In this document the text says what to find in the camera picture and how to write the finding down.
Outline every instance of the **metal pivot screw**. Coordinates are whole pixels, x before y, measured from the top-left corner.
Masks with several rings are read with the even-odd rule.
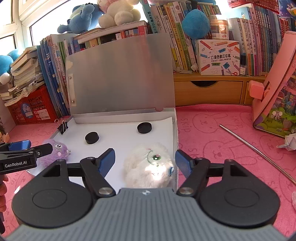
[[[180,188],[179,192],[182,195],[191,195],[193,193],[193,189],[189,187],[183,187],[183,188]]]
[[[113,192],[111,188],[104,187],[99,189],[99,194],[101,195],[110,195]]]

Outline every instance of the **red plastic basket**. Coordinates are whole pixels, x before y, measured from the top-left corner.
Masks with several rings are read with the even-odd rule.
[[[45,85],[8,106],[16,125],[54,122],[57,113]]]
[[[227,0],[231,8],[238,7],[244,4],[253,3],[254,5],[269,9],[279,14],[278,0]]]

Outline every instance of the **wooden drawer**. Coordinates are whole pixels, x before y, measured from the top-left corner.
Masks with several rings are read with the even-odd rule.
[[[195,104],[239,104],[242,81],[174,82],[176,106]]]

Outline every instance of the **black round puck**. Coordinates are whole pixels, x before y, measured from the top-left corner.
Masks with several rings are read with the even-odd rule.
[[[152,130],[152,125],[149,122],[142,122],[138,125],[137,129],[139,133],[146,134]]]
[[[94,144],[99,140],[99,135],[95,131],[88,133],[85,136],[87,144]]]

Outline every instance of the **small glass bottle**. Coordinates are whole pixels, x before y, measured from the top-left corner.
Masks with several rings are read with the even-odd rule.
[[[245,55],[241,55],[241,59],[240,59],[240,68],[239,68],[239,75],[246,75],[246,56]]]

